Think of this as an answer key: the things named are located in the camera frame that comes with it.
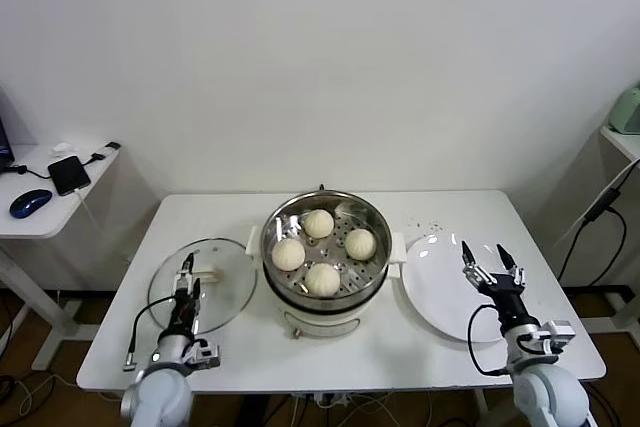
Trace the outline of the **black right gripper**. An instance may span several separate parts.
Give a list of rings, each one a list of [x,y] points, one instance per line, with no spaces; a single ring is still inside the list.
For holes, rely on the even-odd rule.
[[[526,280],[524,269],[516,264],[512,255],[501,245],[497,251],[507,273],[494,276],[481,267],[465,241],[461,242],[463,273],[476,290],[489,297],[498,311],[501,327],[518,327],[530,323],[530,315],[521,298]]]

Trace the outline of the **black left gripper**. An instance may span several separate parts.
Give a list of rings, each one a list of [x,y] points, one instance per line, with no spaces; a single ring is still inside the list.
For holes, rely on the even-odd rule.
[[[197,278],[193,283],[193,265],[194,253],[191,252],[174,277],[175,305],[168,324],[168,330],[171,333],[191,333],[198,315],[201,282]]]

